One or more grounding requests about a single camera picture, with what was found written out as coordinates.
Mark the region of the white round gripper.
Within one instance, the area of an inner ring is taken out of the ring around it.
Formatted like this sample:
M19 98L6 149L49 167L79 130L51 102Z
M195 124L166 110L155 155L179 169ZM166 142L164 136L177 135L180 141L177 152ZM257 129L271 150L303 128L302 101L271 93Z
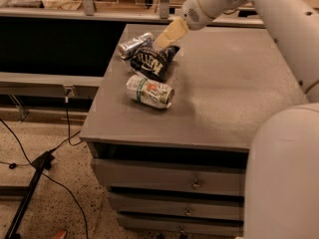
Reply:
M186 0L181 7L181 18L174 19L153 42L156 50L168 47L189 30L200 30L225 11L234 10L246 0Z

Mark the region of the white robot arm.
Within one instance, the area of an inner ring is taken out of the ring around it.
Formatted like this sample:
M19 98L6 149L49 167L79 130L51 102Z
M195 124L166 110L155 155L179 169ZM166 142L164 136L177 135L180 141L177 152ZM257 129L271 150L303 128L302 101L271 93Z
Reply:
M272 78L279 97L297 96L267 119L250 146L243 239L319 239L319 15L303 0L186 0L160 34L160 48L228 9L253 4L286 70Z

